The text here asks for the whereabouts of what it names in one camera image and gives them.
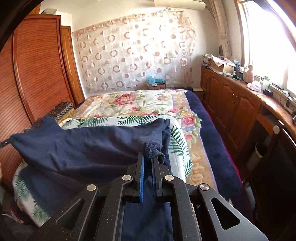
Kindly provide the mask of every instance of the pink rose print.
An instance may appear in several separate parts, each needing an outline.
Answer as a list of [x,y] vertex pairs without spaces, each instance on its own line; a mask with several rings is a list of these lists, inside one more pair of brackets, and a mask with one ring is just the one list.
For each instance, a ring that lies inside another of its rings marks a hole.
[[122,96],[117,97],[114,100],[114,104],[117,104],[117,105],[132,104],[134,100],[135,100],[134,94],[124,94]]
[[186,116],[183,118],[183,123],[186,126],[192,126],[196,123],[196,119],[193,116]]
[[178,111],[177,108],[170,109],[169,112],[176,113]]
[[186,141],[191,141],[192,135],[190,135],[190,134],[185,135],[185,139],[186,139]]
[[157,115],[156,112],[151,112],[150,114],[148,113],[142,113],[141,116],[146,116],[146,115]]
[[138,111],[140,108],[138,108],[137,106],[134,106],[133,108],[130,108],[130,110],[133,110],[133,111]]
[[159,96],[156,99],[160,100],[160,101],[166,101],[168,100],[168,97],[164,97],[164,96]]

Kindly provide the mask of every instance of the white air conditioner unit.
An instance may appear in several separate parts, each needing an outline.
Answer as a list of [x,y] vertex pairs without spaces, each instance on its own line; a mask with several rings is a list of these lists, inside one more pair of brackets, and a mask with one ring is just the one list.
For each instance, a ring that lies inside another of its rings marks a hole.
[[156,7],[190,8],[204,10],[205,3],[202,0],[154,0]]

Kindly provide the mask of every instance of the metal pin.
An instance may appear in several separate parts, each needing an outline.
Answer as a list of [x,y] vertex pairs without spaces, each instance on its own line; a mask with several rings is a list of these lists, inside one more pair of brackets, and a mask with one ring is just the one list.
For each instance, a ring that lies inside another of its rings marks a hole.
[[131,176],[130,175],[124,175],[122,176],[122,180],[124,181],[129,181],[131,179]]
[[202,183],[202,184],[200,184],[200,189],[204,190],[204,191],[207,191],[207,190],[210,189],[210,186],[208,184],[206,184],[206,183]]
[[94,190],[96,189],[96,185],[94,185],[94,184],[90,184],[90,185],[87,186],[86,189],[87,189],[88,191],[94,191]]
[[174,176],[172,176],[172,175],[166,175],[166,176],[165,176],[165,179],[166,179],[167,181],[172,181],[172,180],[174,180]]

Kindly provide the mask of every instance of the curtain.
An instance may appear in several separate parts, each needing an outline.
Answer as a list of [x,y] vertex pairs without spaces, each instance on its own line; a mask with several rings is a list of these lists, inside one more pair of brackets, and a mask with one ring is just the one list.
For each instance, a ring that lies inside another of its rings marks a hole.
[[209,0],[212,8],[213,15],[216,20],[216,24],[218,27],[218,34],[219,34],[219,43],[223,49],[223,55],[226,58],[231,57],[231,51],[227,40],[227,22],[226,16],[224,12],[224,7],[221,0]]
[[73,33],[84,90],[89,95],[147,89],[147,77],[167,87],[193,86],[195,31],[183,11],[164,10],[95,24]]

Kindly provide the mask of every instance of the pink bottle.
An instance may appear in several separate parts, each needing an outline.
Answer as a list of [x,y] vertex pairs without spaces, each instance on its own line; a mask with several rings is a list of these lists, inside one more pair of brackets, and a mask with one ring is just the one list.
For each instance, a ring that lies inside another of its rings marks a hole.
[[254,81],[253,66],[250,64],[249,64],[249,70],[246,73],[245,81],[247,83],[252,83]]

